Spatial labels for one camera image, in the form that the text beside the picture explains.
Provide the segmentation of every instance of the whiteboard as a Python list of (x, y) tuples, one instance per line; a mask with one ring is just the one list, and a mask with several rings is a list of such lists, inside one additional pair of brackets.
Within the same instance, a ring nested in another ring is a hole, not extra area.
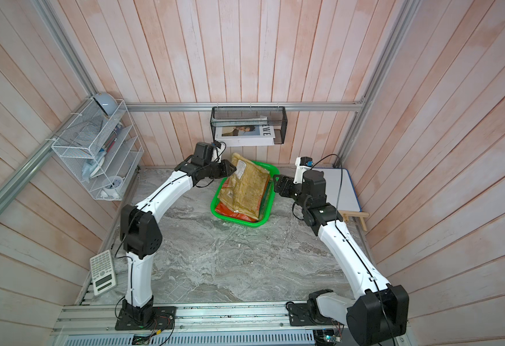
[(314, 168), (323, 172), (326, 179), (327, 202), (335, 206), (337, 210), (361, 211), (358, 199), (354, 193), (353, 183), (347, 170), (343, 169), (343, 185), (339, 195), (339, 205), (337, 205), (337, 193), (339, 191), (339, 180), (341, 179), (340, 168)]

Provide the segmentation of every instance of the white calculator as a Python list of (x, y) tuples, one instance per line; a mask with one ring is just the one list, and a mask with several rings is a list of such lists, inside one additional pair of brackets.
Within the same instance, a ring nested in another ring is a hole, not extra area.
[(91, 262), (93, 292), (96, 296), (116, 287), (116, 273), (110, 250), (91, 257), (89, 261)]

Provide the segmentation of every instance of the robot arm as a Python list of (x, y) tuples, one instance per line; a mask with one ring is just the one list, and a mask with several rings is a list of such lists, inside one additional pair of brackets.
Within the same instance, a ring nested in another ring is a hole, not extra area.
[(408, 294), (392, 286), (370, 262), (352, 238), (336, 208), (326, 202), (323, 173), (312, 170), (312, 159), (296, 160), (295, 176), (274, 176), (274, 190), (302, 207), (304, 222), (329, 248), (345, 273), (356, 302), (331, 290), (311, 294), (312, 320), (330, 317), (346, 324), (360, 346), (373, 345), (406, 332)]
[(222, 151), (217, 142), (197, 143), (194, 155), (177, 165), (155, 192), (135, 206), (122, 208), (120, 238), (128, 257), (128, 285), (120, 315), (131, 317), (138, 326), (146, 326), (153, 315), (152, 263), (162, 243), (158, 223), (166, 210), (202, 179), (218, 179), (235, 172), (228, 160), (220, 159)]

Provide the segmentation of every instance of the gray marble surface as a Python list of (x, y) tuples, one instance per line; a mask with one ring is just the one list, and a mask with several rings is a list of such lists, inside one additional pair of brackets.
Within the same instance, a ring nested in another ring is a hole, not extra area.
[[(280, 171), (294, 174), (290, 168)], [(149, 196), (171, 173), (142, 171), (133, 203)], [(155, 303), (304, 300), (323, 288), (353, 297), (332, 254), (291, 214), (292, 199), (276, 195), (268, 222), (256, 229), (244, 227), (210, 212), (219, 184), (187, 191), (161, 219), (163, 242), (152, 271)], [(349, 223), (348, 228), (358, 239), (356, 225)], [(118, 245), (117, 238), (113, 252)], [(115, 259), (115, 267), (118, 286), (91, 304), (116, 304), (125, 294), (126, 259)]]

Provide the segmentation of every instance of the black mounting plate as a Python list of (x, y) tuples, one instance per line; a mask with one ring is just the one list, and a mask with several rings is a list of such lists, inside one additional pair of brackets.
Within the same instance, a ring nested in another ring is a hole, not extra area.
[(322, 316), (322, 320), (314, 321), (306, 303), (293, 303), (289, 305), (289, 324), (293, 327), (304, 326), (331, 326), (332, 319)]
[[(141, 328), (131, 316), (121, 314), (119, 320), (116, 322), (116, 330), (152, 330), (154, 329), (174, 329), (175, 306), (154, 306), (152, 308), (153, 318), (156, 319), (156, 328), (154, 321), (144, 328)], [(160, 318), (160, 316), (171, 316), (171, 319)]]

